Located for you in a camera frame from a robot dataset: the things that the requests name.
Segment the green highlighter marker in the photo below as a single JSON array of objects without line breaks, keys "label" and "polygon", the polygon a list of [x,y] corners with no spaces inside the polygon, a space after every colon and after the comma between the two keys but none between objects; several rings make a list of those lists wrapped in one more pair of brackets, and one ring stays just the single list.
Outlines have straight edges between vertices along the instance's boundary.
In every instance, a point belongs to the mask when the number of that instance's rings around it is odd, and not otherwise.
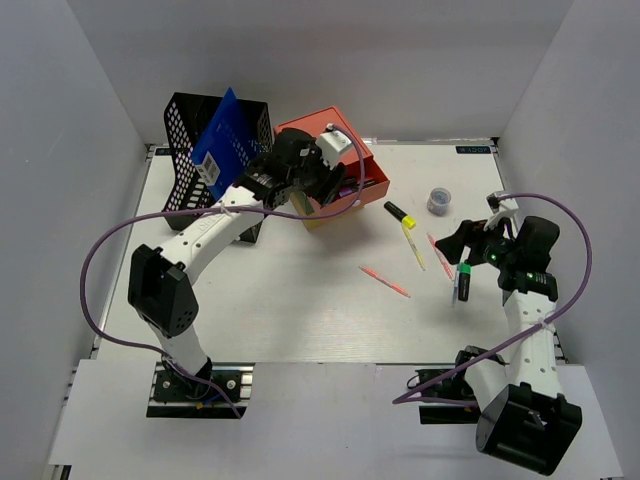
[{"label": "green highlighter marker", "polygon": [[471,283],[471,266],[467,262],[461,262],[458,268],[458,283],[457,283],[457,299],[460,302],[467,302],[469,300]]}]

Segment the yellow bottom drawer box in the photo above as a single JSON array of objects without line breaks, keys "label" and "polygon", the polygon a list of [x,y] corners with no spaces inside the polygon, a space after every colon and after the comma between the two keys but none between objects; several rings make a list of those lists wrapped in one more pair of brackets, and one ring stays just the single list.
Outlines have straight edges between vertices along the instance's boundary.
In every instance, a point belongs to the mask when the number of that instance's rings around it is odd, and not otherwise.
[{"label": "yellow bottom drawer box", "polygon": [[364,205],[360,200],[357,200],[353,207],[341,213],[341,210],[350,205],[355,198],[356,194],[353,193],[344,198],[339,198],[324,207],[304,193],[294,193],[291,195],[290,200],[297,214],[303,217],[302,222],[305,228],[311,231],[342,216],[362,210]]}]

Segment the yellow thin pen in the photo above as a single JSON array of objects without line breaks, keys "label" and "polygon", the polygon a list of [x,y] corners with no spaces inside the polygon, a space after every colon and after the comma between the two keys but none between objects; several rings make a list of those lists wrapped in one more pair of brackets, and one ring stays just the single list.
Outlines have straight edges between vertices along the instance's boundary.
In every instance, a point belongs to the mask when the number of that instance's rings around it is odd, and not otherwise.
[{"label": "yellow thin pen", "polygon": [[404,236],[405,236],[405,238],[406,238],[406,240],[407,240],[407,242],[409,244],[409,247],[410,247],[410,249],[411,249],[411,251],[412,251],[412,253],[413,253],[413,255],[414,255],[414,257],[415,257],[415,259],[416,259],[416,261],[417,261],[417,263],[419,265],[419,267],[420,267],[420,269],[422,271],[426,271],[426,265],[424,263],[424,260],[423,260],[421,254],[420,254],[420,252],[419,252],[419,250],[418,250],[418,248],[417,248],[417,246],[416,246],[416,244],[415,244],[415,242],[414,242],[414,240],[413,240],[413,238],[412,238],[412,236],[410,234],[410,231],[409,231],[408,227],[406,227],[404,224],[402,225],[402,231],[404,233]]}]

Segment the clear paperclip jar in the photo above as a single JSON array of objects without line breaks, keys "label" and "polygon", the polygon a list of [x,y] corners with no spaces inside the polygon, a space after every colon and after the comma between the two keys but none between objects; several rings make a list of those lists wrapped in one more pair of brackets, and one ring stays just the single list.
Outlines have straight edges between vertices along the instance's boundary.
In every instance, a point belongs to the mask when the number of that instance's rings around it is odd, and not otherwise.
[{"label": "clear paperclip jar", "polygon": [[445,188],[434,188],[427,199],[427,210],[436,216],[444,216],[449,209],[451,194]]}]

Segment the yellow highlighter marker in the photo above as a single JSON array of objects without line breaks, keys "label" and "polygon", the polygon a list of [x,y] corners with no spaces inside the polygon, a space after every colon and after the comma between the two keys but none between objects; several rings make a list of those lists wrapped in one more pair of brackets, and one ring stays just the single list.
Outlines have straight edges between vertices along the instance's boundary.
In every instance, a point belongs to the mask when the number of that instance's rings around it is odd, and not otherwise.
[{"label": "yellow highlighter marker", "polygon": [[416,226],[416,220],[391,201],[383,205],[384,209],[398,220],[403,227],[411,230]]}]

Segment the orange thin pen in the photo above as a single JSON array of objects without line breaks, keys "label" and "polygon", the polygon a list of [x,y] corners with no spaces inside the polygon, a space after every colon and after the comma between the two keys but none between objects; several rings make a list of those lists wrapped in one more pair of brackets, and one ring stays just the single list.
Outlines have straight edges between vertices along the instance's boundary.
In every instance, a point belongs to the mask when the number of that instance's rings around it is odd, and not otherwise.
[{"label": "orange thin pen", "polygon": [[386,287],[390,288],[391,290],[395,291],[396,293],[404,296],[405,298],[410,298],[411,295],[410,293],[405,290],[404,288],[402,288],[401,286],[391,282],[390,280],[384,278],[383,276],[381,276],[379,273],[375,272],[374,270],[365,267],[365,266],[360,266],[359,270],[362,271],[363,273],[365,273],[366,275],[368,275],[369,277],[375,279],[376,281],[378,281],[379,283],[385,285]]}]

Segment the blue plastic folder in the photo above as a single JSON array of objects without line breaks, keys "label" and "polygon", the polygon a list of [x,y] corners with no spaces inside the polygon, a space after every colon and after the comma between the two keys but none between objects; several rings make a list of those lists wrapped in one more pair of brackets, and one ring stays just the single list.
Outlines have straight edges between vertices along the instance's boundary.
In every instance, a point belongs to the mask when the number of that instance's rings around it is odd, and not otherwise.
[{"label": "blue plastic folder", "polygon": [[232,88],[212,110],[191,154],[201,179],[218,201],[259,153],[256,121]]}]

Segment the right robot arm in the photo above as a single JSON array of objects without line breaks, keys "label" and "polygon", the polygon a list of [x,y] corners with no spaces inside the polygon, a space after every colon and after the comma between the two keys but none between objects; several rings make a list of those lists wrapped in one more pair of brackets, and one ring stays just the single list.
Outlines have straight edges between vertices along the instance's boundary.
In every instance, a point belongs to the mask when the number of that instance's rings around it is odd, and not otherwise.
[{"label": "right robot arm", "polygon": [[453,390],[475,398],[479,452],[538,474],[554,473],[582,425],[582,410],[567,401],[557,374],[554,327],[558,291],[548,273],[559,227],[528,216],[510,239],[507,221],[464,220],[436,242],[453,265],[488,264],[499,272],[498,286],[509,333],[515,342],[477,364],[451,374]]}]

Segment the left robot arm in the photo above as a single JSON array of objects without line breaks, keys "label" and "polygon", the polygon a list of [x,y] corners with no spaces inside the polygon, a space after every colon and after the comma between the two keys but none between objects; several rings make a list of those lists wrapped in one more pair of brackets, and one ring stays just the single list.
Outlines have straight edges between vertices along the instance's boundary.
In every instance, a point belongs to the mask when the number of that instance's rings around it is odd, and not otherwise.
[{"label": "left robot arm", "polygon": [[337,128],[317,137],[285,128],[272,149],[258,155],[203,215],[161,246],[139,246],[132,255],[128,302],[158,338],[164,357],[178,365],[177,387],[199,399],[211,387],[212,362],[193,323],[199,306],[193,290],[202,271],[242,233],[260,224],[302,192],[331,199],[346,174],[343,158],[353,144]]}]

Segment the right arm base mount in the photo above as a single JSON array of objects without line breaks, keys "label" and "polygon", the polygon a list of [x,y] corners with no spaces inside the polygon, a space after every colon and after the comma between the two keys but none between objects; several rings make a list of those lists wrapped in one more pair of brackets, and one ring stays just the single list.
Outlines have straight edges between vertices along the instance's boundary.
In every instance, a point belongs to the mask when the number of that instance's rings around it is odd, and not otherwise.
[{"label": "right arm base mount", "polygon": [[499,365],[482,362],[474,366],[470,380],[464,373],[456,373],[452,378],[442,380],[435,386],[422,391],[422,399],[434,399],[434,402],[418,406],[421,425],[473,425],[480,418],[478,407],[464,406],[464,403],[476,401],[475,388],[483,387],[482,381],[497,388],[506,380],[506,372]]}]

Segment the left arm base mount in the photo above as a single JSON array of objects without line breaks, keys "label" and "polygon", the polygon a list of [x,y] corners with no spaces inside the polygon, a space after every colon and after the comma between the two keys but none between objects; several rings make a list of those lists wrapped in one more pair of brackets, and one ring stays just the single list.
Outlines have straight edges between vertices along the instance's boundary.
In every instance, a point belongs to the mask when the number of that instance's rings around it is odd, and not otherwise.
[{"label": "left arm base mount", "polygon": [[213,387],[183,380],[170,366],[156,363],[146,409],[147,418],[238,419],[249,404],[253,364],[214,364],[209,382],[233,402],[239,416]]}]

